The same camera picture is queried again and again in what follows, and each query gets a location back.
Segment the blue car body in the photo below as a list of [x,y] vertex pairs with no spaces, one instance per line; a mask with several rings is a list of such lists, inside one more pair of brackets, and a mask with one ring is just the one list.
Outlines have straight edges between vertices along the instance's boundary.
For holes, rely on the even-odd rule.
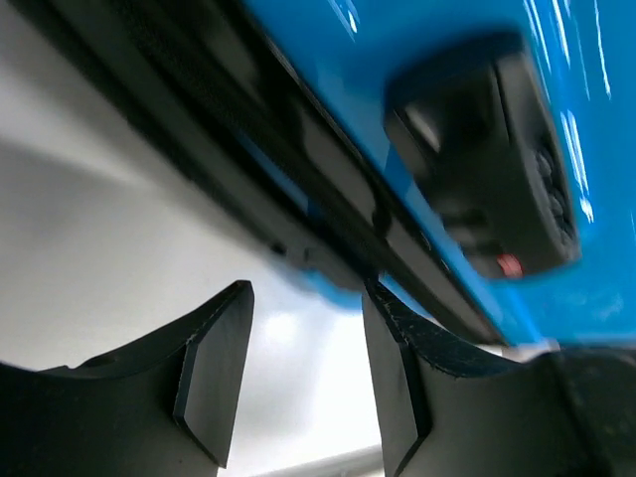
[[[636,336],[630,126],[636,4],[610,0],[246,0],[318,98],[384,175],[511,344]],[[419,193],[383,129],[388,81],[466,37],[516,29],[530,45],[566,158],[582,259],[486,280]]]

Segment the red light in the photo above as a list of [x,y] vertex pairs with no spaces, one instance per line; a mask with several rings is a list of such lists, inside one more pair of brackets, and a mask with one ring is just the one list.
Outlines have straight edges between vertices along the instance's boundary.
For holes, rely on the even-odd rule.
[[504,275],[509,278],[520,278],[524,276],[524,270],[514,255],[510,255],[509,253],[499,255],[497,257],[497,263],[501,266]]

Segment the white floor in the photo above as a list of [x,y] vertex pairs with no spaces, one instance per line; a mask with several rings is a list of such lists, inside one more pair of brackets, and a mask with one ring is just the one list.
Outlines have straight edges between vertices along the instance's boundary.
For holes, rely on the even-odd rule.
[[5,2],[0,78],[0,360],[75,366],[249,279],[252,338],[221,475],[378,451],[360,312],[237,240]]

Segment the black plastic panel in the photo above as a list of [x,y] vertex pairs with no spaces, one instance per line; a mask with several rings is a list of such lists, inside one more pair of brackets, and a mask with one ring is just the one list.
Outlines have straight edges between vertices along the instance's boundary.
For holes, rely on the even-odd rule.
[[449,235],[487,277],[579,256],[554,126],[519,35],[467,41],[396,79],[386,130]]

